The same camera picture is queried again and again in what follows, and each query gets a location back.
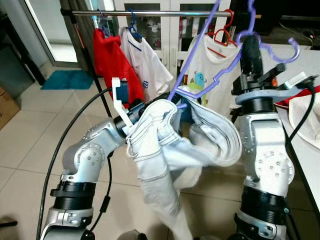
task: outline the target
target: white pants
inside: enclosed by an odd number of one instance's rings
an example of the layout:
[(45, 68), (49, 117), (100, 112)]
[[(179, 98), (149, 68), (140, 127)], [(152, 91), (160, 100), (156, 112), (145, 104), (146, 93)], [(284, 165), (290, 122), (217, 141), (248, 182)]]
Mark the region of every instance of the white pants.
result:
[[(177, 191), (193, 187), (202, 167), (236, 163), (242, 150), (239, 134), (227, 118), (185, 101), (188, 108), (179, 111), (168, 100), (153, 102), (126, 138), (144, 202), (171, 229), (176, 240), (193, 239)], [(188, 138), (176, 132), (185, 116), (192, 122)]]

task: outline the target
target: metal rail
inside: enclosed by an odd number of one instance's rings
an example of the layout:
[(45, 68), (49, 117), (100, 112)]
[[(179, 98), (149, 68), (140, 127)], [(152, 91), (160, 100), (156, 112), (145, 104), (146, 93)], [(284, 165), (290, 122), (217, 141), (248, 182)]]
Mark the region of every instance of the metal rail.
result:
[[(130, 11), (101, 11), (105, 16), (131, 16)], [(70, 11), (74, 16), (100, 16), (100, 11)], [(139, 17), (208, 17), (210, 11), (134, 11)], [(227, 11), (217, 11), (214, 17), (230, 17)]]

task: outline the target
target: white t-shirt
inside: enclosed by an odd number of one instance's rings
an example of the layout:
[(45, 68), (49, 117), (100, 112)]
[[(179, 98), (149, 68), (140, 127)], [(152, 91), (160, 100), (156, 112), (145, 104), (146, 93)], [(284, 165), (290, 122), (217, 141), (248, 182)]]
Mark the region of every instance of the white t-shirt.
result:
[(144, 101), (147, 103), (166, 92), (169, 89), (169, 82), (174, 77), (162, 64), (146, 39), (142, 38), (142, 42), (136, 41), (125, 27), (121, 28), (119, 32), (121, 37), (120, 48), (141, 81)]
[[(188, 49), (187, 56), (189, 56), (192, 47), (195, 45), (196, 36), (193, 38), (191, 45)], [(213, 77), (222, 69), (226, 69), (231, 62), (235, 59), (239, 49), (234, 45), (223, 46), (215, 42), (208, 35), (205, 35), (196, 53), (185, 73), (187, 75), (187, 85), (194, 92), (199, 93), (201, 90), (213, 83)], [(237, 64), (233, 71), (224, 74), (220, 77), (220, 83), (213, 88), (206, 95), (202, 96), (201, 104), (222, 114), (226, 117), (230, 116), (230, 106), (236, 107), (234, 96), (231, 94), (233, 82), (241, 74), (240, 64)]]

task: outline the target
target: cabinet handle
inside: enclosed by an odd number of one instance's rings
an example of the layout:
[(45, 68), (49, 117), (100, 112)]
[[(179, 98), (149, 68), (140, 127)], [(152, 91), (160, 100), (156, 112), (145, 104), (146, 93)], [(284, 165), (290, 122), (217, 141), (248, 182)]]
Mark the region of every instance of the cabinet handle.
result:
[(168, 62), (167, 62), (167, 57), (168, 57), (168, 55), (167, 55), (167, 48), (164, 47), (164, 48), (162, 49), (162, 63), (163, 63), (163, 65), (165, 65), (165, 66), (167, 66), (167, 64), (168, 64)]
[(176, 60), (177, 60), (177, 49), (171, 48), (171, 55), (172, 55), (172, 66), (176, 67)]

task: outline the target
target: clothing rack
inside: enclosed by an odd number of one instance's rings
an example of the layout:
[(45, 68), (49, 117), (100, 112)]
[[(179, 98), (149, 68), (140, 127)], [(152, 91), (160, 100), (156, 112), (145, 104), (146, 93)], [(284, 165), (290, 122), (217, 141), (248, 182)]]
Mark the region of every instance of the clothing rack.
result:
[[(71, 11), (74, 16), (132, 16), (139, 17), (208, 17), (210, 11)], [(231, 17), (227, 11), (217, 11), (214, 17)]]
[[(210, 11), (146, 11), (146, 10), (139, 10), (134, 11), (73, 11), (73, 10), (60, 10), (62, 16), (69, 17), (70, 21), (74, 27), (75, 32), (77, 33), (77, 37), (81, 44), (81, 51), (84, 56), (85, 62), (88, 66), (89, 74), (93, 77), (94, 83), (96, 85), (97, 90), (99, 93), (102, 92), (102, 88), (100, 82), (98, 80), (98, 76), (96, 75), (94, 64), (91, 61), (91, 57), (86, 46), (86, 43), (82, 37), (82, 33), (77, 23), (76, 16), (132, 16), (134, 13), (136, 16), (140, 17), (208, 17), (210, 15)], [(217, 11), (214, 16), (216, 17), (231, 17), (230, 12), (227, 11)], [(106, 98), (104, 95), (101, 95), (101, 100), (106, 110), (108, 117), (112, 117), (109, 106), (107, 104)]]

